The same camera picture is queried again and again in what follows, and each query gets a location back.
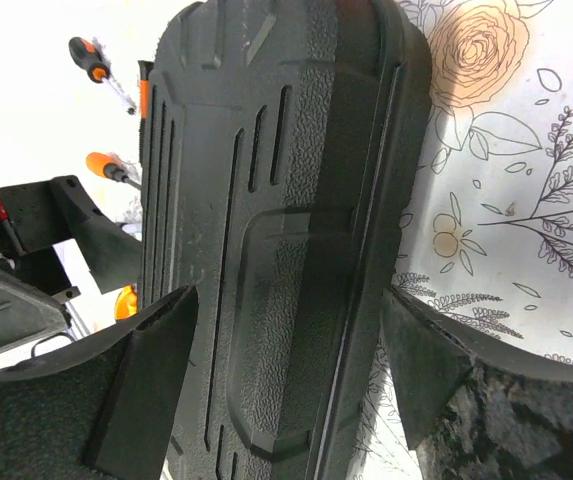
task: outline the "orange screwdriver handle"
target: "orange screwdriver handle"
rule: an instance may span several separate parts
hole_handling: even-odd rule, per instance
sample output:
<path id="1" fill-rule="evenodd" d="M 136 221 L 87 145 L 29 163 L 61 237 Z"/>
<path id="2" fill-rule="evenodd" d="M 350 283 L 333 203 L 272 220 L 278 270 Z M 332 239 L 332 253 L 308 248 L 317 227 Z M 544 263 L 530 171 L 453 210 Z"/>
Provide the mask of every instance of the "orange screwdriver handle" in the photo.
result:
<path id="1" fill-rule="evenodd" d="M 68 42 L 68 50 L 75 65 L 84 70 L 91 81 L 102 83 L 110 77 L 108 65 L 92 43 L 80 37 L 73 37 Z"/>

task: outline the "orange handle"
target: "orange handle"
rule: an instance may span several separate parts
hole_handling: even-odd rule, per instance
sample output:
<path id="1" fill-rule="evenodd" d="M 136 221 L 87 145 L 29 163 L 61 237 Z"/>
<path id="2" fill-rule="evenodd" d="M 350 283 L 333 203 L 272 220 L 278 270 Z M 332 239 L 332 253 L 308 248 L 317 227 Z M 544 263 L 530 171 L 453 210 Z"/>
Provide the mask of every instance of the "orange handle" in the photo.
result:
<path id="1" fill-rule="evenodd" d="M 118 158 L 105 153 L 92 152 L 86 157 L 86 166 L 98 177 L 108 178 L 106 176 L 106 167 L 109 165 L 117 165 L 123 169 L 123 165 Z"/>
<path id="2" fill-rule="evenodd" d="M 110 68 L 95 45 L 81 37 L 73 37 L 68 42 L 70 56 L 79 68 L 84 70 L 94 83 L 102 83 L 110 77 Z"/>

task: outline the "raised groove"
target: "raised groove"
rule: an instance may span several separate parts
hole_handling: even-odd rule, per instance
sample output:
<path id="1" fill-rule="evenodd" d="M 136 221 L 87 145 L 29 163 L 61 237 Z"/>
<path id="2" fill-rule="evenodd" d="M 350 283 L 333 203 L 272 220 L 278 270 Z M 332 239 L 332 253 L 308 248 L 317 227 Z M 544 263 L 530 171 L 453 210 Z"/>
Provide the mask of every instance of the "raised groove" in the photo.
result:
<path id="1" fill-rule="evenodd" d="M 235 480 L 237 476 L 237 462 L 239 461 L 239 455 L 237 452 L 233 453 L 233 465 L 230 468 L 230 480 Z"/>
<path id="2" fill-rule="evenodd" d="M 213 402 L 213 386 L 215 382 L 215 363 L 217 360 L 217 340 L 219 337 L 219 322 L 222 312 L 222 291 L 224 289 L 224 279 L 226 277 L 226 257 L 228 256 L 228 237 L 230 234 L 230 219 L 233 211 L 233 194 L 235 193 L 235 182 L 237 180 L 237 163 L 244 146 L 244 130 L 241 129 L 235 135 L 233 145 L 233 158 L 231 159 L 230 183 L 228 187 L 228 204 L 226 206 L 226 223 L 224 226 L 224 248 L 222 251 L 222 268 L 219 277 L 219 293 L 217 295 L 217 315 L 215 318 L 215 332 L 213 333 L 213 353 L 210 361 L 210 381 L 208 383 L 208 399 L 206 401 L 206 426 L 204 428 L 204 445 L 206 451 L 210 452 L 210 411 Z"/>
<path id="3" fill-rule="evenodd" d="M 179 223 L 181 217 L 181 210 L 180 210 L 180 192 L 181 192 L 181 165 L 183 159 L 183 151 L 182 145 L 184 145 L 184 131 L 186 125 L 186 109 L 182 105 L 179 110 L 178 121 L 180 125 L 179 130 L 179 138 L 177 139 L 176 145 L 179 146 L 177 151 L 177 158 L 175 160 L 176 168 L 173 171 L 172 182 L 174 183 L 173 187 L 173 207 L 172 207 L 172 228 L 170 229 L 171 234 L 171 243 L 168 245 L 168 266 L 170 269 L 170 278 L 169 278 L 169 286 L 171 290 L 175 290 L 178 288 L 176 285 L 177 276 L 177 259 L 181 255 L 181 242 L 177 241 L 177 232 L 179 231 Z"/>
<path id="4" fill-rule="evenodd" d="M 177 440 L 177 438 L 175 438 L 175 435 L 171 435 L 170 444 L 175 449 L 175 452 L 177 452 L 177 455 L 179 455 L 181 457 L 184 454 L 184 450 L 182 450 L 182 447 L 179 444 L 179 441 Z"/>
<path id="5" fill-rule="evenodd" d="M 217 441 L 217 458 L 215 460 L 215 476 L 217 480 L 222 480 L 222 446 L 224 445 L 224 426 L 219 426 L 219 440 Z"/>
<path id="6" fill-rule="evenodd" d="M 288 115 L 290 105 L 290 94 L 292 87 L 286 85 L 282 88 L 282 94 L 279 99 L 279 113 L 277 114 L 277 129 L 275 131 L 275 147 L 273 149 L 273 163 L 270 167 L 270 184 L 277 185 L 280 177 L 280 166 L 282 158 L 282 142 L 284 140 L 284 122 Z"/>
<path id="7" fill-rule="evenodd" d="M 157 144 L 157 200 L 155 205 L 155 232 L 154 232 L 154 262 L 153 262 L 153 302 L 159 300 L 162 297 L 163 288 L 163 274 L 164 274 L 164 250 L 160 249 L 163 247 L 165 238 L 159 238 L 159 228 L 157 228 L 157 223 L 159 222 L 160 206 L 162 203 L 162 188 L 161 185 L 168 185 L 168 178 L 164 178 L 163 175 L 163 159 L 164 159 L 164 137 L 166 135 L 166 102 L 162 101 L 162 111 L 160 115 L 160 131 L 159 131 L 159 143 Z"/>
<path id="8" fill-rule="evenodd" d="M 202 65 L 205 69 L 218 69 L 224 59 L 224 35 L 226 33 L 226 0 L 217 0 L 217 27 L 215 31 L 215 51 L 210 63 Z"/>
<path id="9" fill-rule="evenodd" d="M 179 58 L 184 68 L 188 65 L 188 52 L 190 51 L 190 23 L 188 19 L 191 13 L 192 10 L 182 15 L 179 30 Z"/>
<path id="10" fill-rule="evenodd" d="M 266 105 L 259 109 L 255 117 L 255 134 L 253 136 L 253 151 L 250 159 L 250 172 L 248 174 L 248 191 L 253 193 L 257 190 L 257 160 L 259 157 L 259 139 L 262 133 L 264 117 L 266 116 Z"/>
<path id="11" fill-rule="evenodd" d="M 264 22 L 250 43 L 248 44 L 248 50 L 246 51 L 246 65 L 250 65 L 255 60 L 259 49 L 264 45 L 266 39 L 270 35 L 275 22 L 277 22 L 277 8 L 279 6 L 279 0 L 270 0 L 268 5 L 268 12 Z"/>
<path id="12" fill-rule="evenodd" d="M 173 172 L 173 156 L 175 154 L 175 120 L 173 118 L 171 118 L 170 120 L 170 132 L 168 134 L 168 167 L 166 169 L 166 178 L 165 178 L 165 182 L 166 182 L 166 208 L 164 209 L 164 218 L 167 219 L 168 215 L 169 215 L 169 211 L 170 211 L 170 206 L 171 206 L 171 195 L 170 192 L 168 191 L 168 187 L 171 185 L 171 182 L 174 181 L 172 175 Z M 176 212 L 172 212 L 171 213 L 173 216 L 176 216 Z M 175 232 L 171 231 L 169 232 L 168 230 L 165 231 L 165 235 L 164 238 L 162 238 L 162 242 L 163 242 L 163 248 L 162 248 L 162 252 L 164 252 L 164 254 L 162 255 L 162 262 L 161 262 L 161 276 L 162 276 L 162 280 L 161 280 L 161 296 L 165 295 L 166 293 L 170 293 L 173 289 L 172 289 L 172 278 L 173 278 L 173 271 L 169 268 L 171 267 L 171 265 L 169 264 L 169 262 L 166 261 L 165 258 L 165 252 L 168 252 L 168 247 L 169 245 L 172 243 L 173 241 L 173 236 L 175 236 Z"/>
<path id="13" fill-rule="evenodd" d="M 153 232 L 155 231 L 155 228 L 157 227 L 156 223 L 155 223 L 155 215 L 150 215 L 149 212 L 152 211 L 152 204 L 153 204 L 153 199 L 151 198 L 150 192 L 151 189 L 154 189 L 153 191 L 156 191 L 156 187 L 154 187 L 153 185 L 153 175 L 152 175 L 152 169 L 153 169 L 153 152 L 154 152 L 154 139 L 155 139 L 155 120 L 157 120 L 155 117 L 157 115 L 157 87 L 155 85 L 153 85 L 153 88 L 151 88 L 151 92 L 150 92 L 150 120 L 148 122 L 146 122 L 147 124 L 150 125 L 150 143 L 148 145 L 148 165 L 147 165 L 147 170 L 148 170 L 148 184 L 147 184 L 147 195 L 146 195 L 146 207 L 144 209 L 145 215 L 144 215 L 144 235 L 145 235 L 145 244 L 146 244 L 146 248 L 151 248 L 150 245 L 152 244 L 152 247 L 154 248 L 154 234 Z M 143 292 L 143 298 L 142 298 L 142 304 L 143 305 L 150 305 L 152 303 L 152 298 L 153 298 L 153 271 L 150 270 L 150 267 L 147 266 L 147 268 L 144 271 L 144 275 L 146 276 L 146 279 L 144 280 L 144 285 L 146 285 L 146 288 L 144 289 Z"/>

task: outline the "line-drawn flower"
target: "line-drawn flower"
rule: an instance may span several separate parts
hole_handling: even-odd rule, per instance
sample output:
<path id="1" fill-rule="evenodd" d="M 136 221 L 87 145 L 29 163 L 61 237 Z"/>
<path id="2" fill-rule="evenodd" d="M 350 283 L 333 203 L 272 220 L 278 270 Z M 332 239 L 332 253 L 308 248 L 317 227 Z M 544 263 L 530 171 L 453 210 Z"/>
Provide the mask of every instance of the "line-drawn flower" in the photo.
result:
<path id="1" fill-rule="evenodd" d="M 442 17 L 428 41 L 437 107 L 488 102 L 521 65 L 529 42 L 513 0 L 470 0 Z"/>
<path id="2" fill-rule="evenodd" d="M 433 220 L 433 249 L 440 257 L 454 257 L 459 251 L 459 239 L 455 236 L 457 221 L 447 213 L 439 214 Z"/>
<path id="3" fill-rule="evenodd" d="M 470 238 L 472 230 L 462 228 L 462 211 L 457 196 L 450 194 L 451 213 L 440 213 L 433 219 L 433 250 L 442 258 L 453 258 L 459 254 L 459 261 L 470 276 L 473 276 L 473 264 L 468 251 L 486 256 L 479 243 Z M 441 273 L 450 272 L 455 266 L 454 261 L 448 262 Z"/>

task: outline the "screwdriver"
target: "screwdriver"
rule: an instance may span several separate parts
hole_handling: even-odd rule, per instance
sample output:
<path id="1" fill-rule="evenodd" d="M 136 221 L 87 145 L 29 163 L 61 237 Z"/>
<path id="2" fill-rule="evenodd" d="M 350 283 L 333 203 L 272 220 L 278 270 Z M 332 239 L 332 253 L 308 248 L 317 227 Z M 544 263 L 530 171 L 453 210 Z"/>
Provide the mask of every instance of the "screwdriver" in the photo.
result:
<path id="1" fill-rule="evenodd" d="M 81 37 L 73 37 L 68 42 L 68 50 L 75 65 L 84 70 L 93 83 L 108 85 L 126 107 L 128 114 L 135 114 L 137 106 L 110 81 L 110 67 L 95 45 Z"/>
<path id="2" fill-rule="evenodd" d="M 142 186 L 139 183 L 128 177 L 124 165 L 119 158 L 116 158 L 115 156 L 99 152 L 89 153 L 86 157 L 86 166 L 91 172 L 99 177 L 107 178 L 115 182 L 125 183 L 137 190 L 142 189 Z"/>

